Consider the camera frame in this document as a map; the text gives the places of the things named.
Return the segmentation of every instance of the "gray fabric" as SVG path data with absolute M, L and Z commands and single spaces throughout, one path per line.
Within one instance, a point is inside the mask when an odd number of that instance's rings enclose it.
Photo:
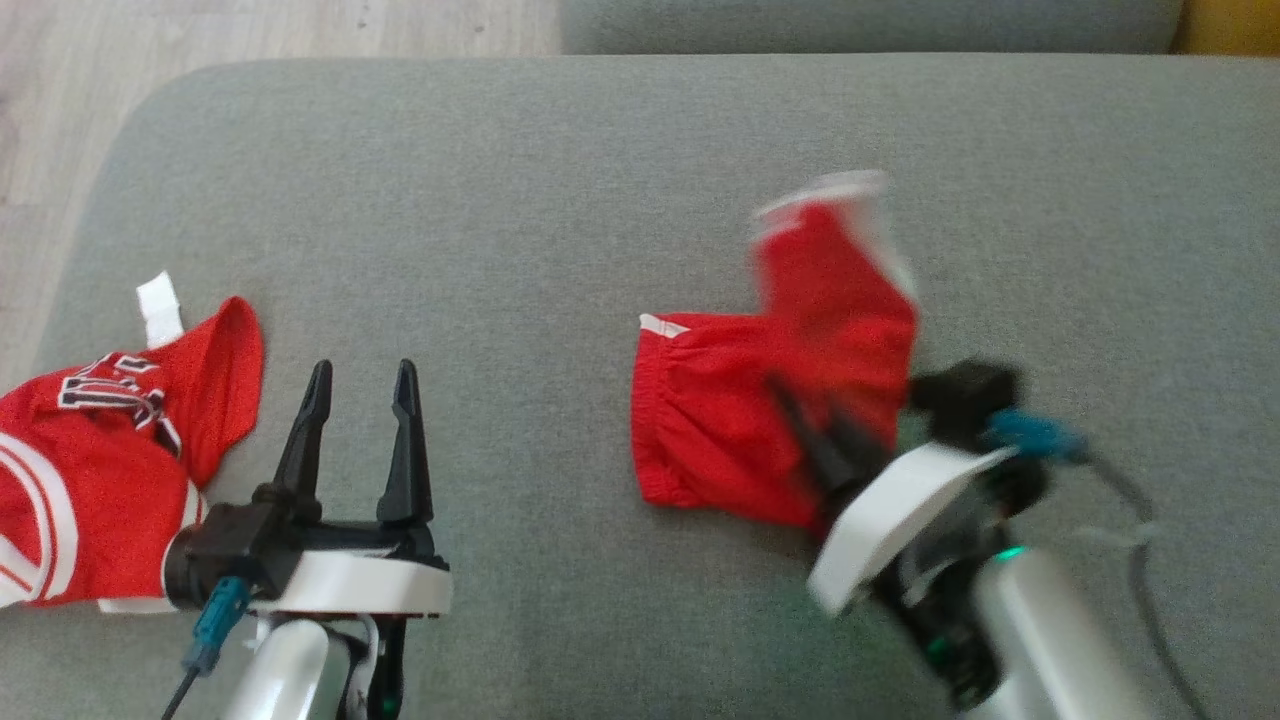
M 572 54 L 1165 53 L 1181 0 L 564 0 Z
M 188 323 L 228 295 L 268 338 L 257 430 L 215 498 L 269 479 L 312 363 L 321 493 L 367 518 L 396 363 L 425 389 L 456 611 L 413 625 L 406 717 L 945 717 L 877 610 L 805 597 L 799 533 L 645 506 L 628 392 L 643 311 L 751 311 L 754 208 L 890 172 L 923 288 L 922 366 L 1023 364 L 1157 498 L 1152 585 L 1216 717 L 1263 717 L 1280 587 L 1274 450 L 1280 64 L 1100 56 L 289 61 L 157 92 L 102 170 L 41 350 L 137 347 L 168 268 Z M 1181 717 L 1114 548 L 1129 515 L 1064 473 L 1024 523 L 1059 548 L 1162 717 Z M 193 618 L 3 616 L 0 707 L 142 717 Z M 212 716 L 229 648 L 188 716 Z

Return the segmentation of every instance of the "jersey lettering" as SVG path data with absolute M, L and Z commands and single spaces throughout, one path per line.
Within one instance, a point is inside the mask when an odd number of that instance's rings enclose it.
M 155 423 L 155 439 L 161 447 L 182 456 L 182 438 L 164 413 L 164 391 L 143 392 L 137 377 L 159 368 L 155 363 L 132 355 L 119 355 L 111 363 L 106 355 L 63 378 L 58 407 L 63 410 L 131 410 L 133 428 L 142 430 Z

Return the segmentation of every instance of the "yellow object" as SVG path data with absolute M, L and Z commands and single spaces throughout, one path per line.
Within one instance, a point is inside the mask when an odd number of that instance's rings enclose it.
M 1280 55 L 1280 0 L 1185 0 L 1174 50 Z

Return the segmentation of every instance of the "gray cable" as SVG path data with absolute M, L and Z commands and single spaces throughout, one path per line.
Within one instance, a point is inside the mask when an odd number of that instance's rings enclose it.
M 1137 483 L 1120 471 L 1119 468 L 1112 465 L 1105 457 L 1098 456 L 1092 450 L 1079 454 L 1074 457 L 1074 460 L 1087 464 L 1103 484 L 1115 491 L 1116 495 L 1123 497 L 1125 502 L 1133 507 L 1138 519 L 1142 520 L 1144 525 L 1149 525 L 1156 521 L 1155 502 L 1152 502 L 1151 497 L 1140 487 L 1138 487 Z M 1178 660 L 1174 659 L 1174 652 L 1169 647 L 1169 638 L 1165 635 L 1165 629 L 1160 624 L 1160 615 L 1156 612 L 1156 602 L 1152 598 L 1151 588 L 1147 585 L 1148 560 L 1151 560 L 1151 539 L 1149 536 L 1142 534 L 1133 546 L 1133 550 L 1129 552 L 1129 592 L 1133 593 L 1133 601 L 1138 606 L 1138 616 L 1142 619 L 1142 624 L 1147 628 L 1147 635 L 1151 638 L 1151 644 L 1156 652 L 1156 657 L 1165 667 L 1165 673 L 1169 675 L 1169 680 L 1172 683 L 1174 689 L 1178 691 L 1178 694 L 1181 697 L 1183 702 L 1187 703 L 1187 707 L 1190 708 L 1192 715 L 1194 715 L 1197 720 L 1210 720 L 1210 715 L 1204 710 L 1204 705 L 1196 694 L 1196 689 L 1192 687 L 1190 682 L 1187 680 L 1187 675 L 1184 675 L 1181 667 L 1179 667 Z

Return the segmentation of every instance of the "red basketball jersey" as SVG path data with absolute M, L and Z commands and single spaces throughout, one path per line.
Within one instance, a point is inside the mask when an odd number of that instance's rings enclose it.
M 257 318 L 232 297 L 169 345 L 0 398 L 0 606 L 163 597 L 169 543 L 204 516 L 261 384 Z

